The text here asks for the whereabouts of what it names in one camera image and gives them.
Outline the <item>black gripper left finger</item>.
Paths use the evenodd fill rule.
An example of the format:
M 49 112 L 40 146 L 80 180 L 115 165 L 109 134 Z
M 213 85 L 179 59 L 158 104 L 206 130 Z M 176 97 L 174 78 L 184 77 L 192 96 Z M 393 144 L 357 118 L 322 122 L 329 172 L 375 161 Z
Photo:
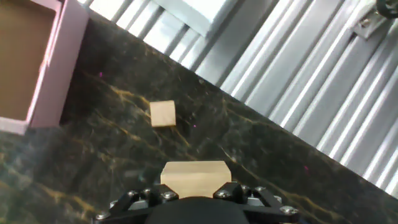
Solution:
M 178 200 L 179 196 L 165 184 L 132 189 L 109 204 L 109 209 L 93 217 L 93 224 L 145 223 L 158 205 Z

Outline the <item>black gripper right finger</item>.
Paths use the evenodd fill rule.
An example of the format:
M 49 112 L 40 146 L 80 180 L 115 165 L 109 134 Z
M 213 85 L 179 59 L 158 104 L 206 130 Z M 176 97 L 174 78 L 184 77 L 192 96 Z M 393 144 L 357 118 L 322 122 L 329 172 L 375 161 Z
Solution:
M 265 187 L 250 188 L 237 182 L 227 182 L 213 194 L 214 199 L 238 205 L 249 223 L 298 223 L 297 208 L 284 205 L 279 196 Z

